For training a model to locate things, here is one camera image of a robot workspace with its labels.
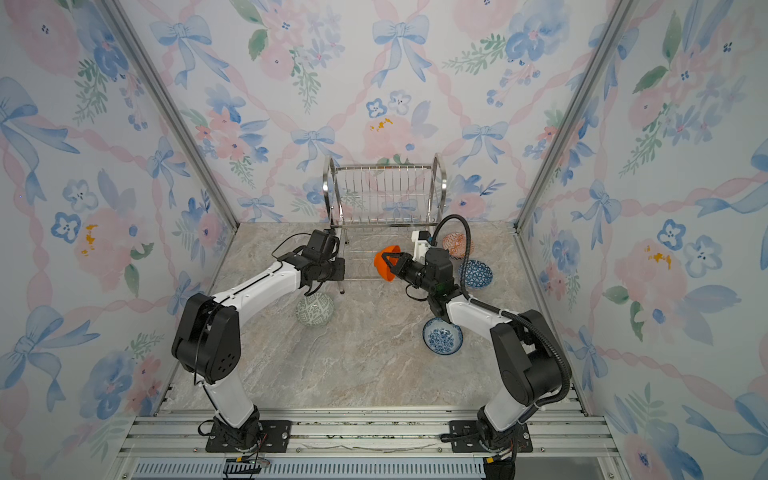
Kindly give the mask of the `green patterned ceramic bowl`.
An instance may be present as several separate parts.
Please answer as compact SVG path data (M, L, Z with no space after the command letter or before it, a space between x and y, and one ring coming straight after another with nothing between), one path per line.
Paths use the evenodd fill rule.
M302 297L295 308L297 321L307 327L327 325L335 312L334 301L325 293Z

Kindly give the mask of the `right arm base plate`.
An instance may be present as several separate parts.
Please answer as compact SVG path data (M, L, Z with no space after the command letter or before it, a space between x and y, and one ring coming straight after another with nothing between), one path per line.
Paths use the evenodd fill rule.
M515 423L503 431L495 430L481 420L452 420L449 431L440 435L454 453L502 454L514 448L516 453L532 453L533 445L527 424Z

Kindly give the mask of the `orange plastic bowl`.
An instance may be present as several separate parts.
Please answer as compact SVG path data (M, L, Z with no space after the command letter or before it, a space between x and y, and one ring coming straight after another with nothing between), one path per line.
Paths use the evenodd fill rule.
M401 249L397 245L387 246L378 252L374 258L374 267L379 276L387 282L392 282L395 279L395 275L391 271L391 267L386 263L385 254L400 253Z

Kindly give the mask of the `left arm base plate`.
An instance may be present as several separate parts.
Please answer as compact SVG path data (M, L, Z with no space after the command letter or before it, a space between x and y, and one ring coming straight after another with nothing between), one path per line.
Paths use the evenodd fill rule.
M233 428L213 419L207 438L207 453L285 453L293 423L289 420L258 420Z

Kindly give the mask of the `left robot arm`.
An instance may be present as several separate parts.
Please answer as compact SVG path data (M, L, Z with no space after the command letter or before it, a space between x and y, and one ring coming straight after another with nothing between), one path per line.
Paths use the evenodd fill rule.
M313 284L342 281L345 260L313 261L295 253L280 257L255 277L212 296L186 302L171 353L214 408L211 434L225 447L256 450L265 438L257 406L245 392L237 367L241 323L281 297Z

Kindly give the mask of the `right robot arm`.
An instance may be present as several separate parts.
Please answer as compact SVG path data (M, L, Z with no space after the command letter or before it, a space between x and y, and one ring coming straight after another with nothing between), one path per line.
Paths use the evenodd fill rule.
M431 247L422 260L388 247L376 255L382 278L398 278L426 293L435 316L469 329L493 347L503 387L477 415L470 435L489 451L509 450L513 437L545 406L563 400L572 371L544 316L536 310L519 313L493 306L466 289L468 262L459 277L447 250Z

